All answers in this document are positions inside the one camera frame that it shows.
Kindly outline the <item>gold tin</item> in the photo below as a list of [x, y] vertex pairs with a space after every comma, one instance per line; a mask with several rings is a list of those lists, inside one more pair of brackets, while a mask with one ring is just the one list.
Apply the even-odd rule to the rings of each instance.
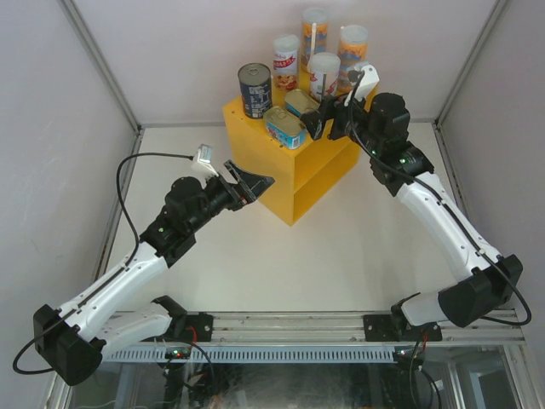
[[281, 146], [296, 150], [305, 142], [303, 122], [283, 107], [273, 106], [264, 113], [263, 119], [266, 133]]
[[293, 89], [285, 95], [284, 106], [299, 118], [304, 113], [317, 110], [319, 104], [301, 89]]

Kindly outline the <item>small red-white can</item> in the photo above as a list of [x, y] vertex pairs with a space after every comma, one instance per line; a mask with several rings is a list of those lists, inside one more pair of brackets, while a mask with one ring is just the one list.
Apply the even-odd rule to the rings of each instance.
[[311, 57], [308, 70], [310, 73], [310, 96], [321, 102], [325, 96], [334, 95], [337, 90], [341, 61], [329, 52], [322, 52]]
[[273, 82], [281, 91], [297, 88], [299, 82], [300, 40], [294, 34], [282, 35], [273, 41]]

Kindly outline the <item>round tomato tin can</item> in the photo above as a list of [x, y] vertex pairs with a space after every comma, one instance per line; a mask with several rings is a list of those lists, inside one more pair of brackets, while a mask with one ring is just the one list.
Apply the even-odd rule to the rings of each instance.
[[238, 81], [248, 118], [261, 119], [272, 108], [272, 76], [269, 68], [261, 63], [249, 63], [238, 70]]

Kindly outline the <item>tall can with white spoon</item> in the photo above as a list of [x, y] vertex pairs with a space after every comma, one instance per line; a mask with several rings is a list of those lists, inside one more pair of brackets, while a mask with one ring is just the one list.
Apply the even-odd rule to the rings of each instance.
[[329, 14], [325, 9], [305, 9], [301, 17], [301, 69], [308, 72], [313, 55], [326, 51]]

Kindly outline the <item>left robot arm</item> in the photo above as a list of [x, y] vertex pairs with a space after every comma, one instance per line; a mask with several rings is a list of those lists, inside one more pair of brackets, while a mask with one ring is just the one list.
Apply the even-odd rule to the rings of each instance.
[[168, 296], [140, 312], [113, 319], [118, 307], [152, 278], [174, 266], [196, 243], [196, 233], [224, 210], [254, 203], [275, 180], [224, 163], [234, 178], [213, 171], [204, 182], [175, 180], [163, 208], [137, 237], [135, 249], [72, 300], [33, 315], [35, 349], [69, 386], [88, 379], [102, 360], [120, 349], [162, 335], [175, 341], [186, 332], [181, 306]]

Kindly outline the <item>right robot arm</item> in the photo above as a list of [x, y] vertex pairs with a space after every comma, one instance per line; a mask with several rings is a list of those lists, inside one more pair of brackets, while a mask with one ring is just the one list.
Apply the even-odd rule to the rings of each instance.
[[425, 226], [450, 266], [454, 285], [418, 292], [392, 306], [396, 337], [409, 340], [422, 326], [444, 321], [458, 327], [492, 322], [491, 311], [511, 297], [522, 297], [516, 287], [523, 270], [520, 259], [502, 255], [457, 208], [433, 164], [409, 140], [410, 113], [402, 96], [380, 93], [369, 109], [349, 94], [326, 96], [301, 121], [314, 140], [331, 122], [328, 139], [347, 137], [367, 153], [374, 177]]

